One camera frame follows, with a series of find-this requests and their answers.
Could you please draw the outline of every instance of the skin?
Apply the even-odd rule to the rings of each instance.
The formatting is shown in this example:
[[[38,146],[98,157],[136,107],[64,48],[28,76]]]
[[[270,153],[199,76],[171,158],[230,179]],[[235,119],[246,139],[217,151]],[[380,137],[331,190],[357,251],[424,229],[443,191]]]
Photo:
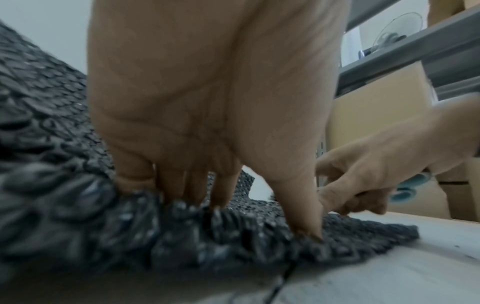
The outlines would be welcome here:
[[[349,0],[96,0],[90,117],[123,192],[224,207],[242,166],[294,232],[321,237],[316,149],[330,113]]]
[[[480,94],[463,95],[320,157],[316,174],[328,184],[318,198],[343,215],[384,214],[395,185],[424,170],[448,171],[479,148]]]

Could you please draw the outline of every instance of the wall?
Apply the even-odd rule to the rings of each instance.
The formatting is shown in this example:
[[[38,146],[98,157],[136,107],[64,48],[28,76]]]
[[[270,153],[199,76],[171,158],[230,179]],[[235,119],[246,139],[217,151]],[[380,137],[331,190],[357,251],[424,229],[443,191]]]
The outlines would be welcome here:
[[[429,12],[428,0],[401,0],[385,11],[360,25],[360,37],[363,49],[370,48],[380,32],[395,18],[415,12],[422,16],[423,29],[427,27]]]
[[[91,0],[2,0],[0,19],[44,51],[87,71]]]

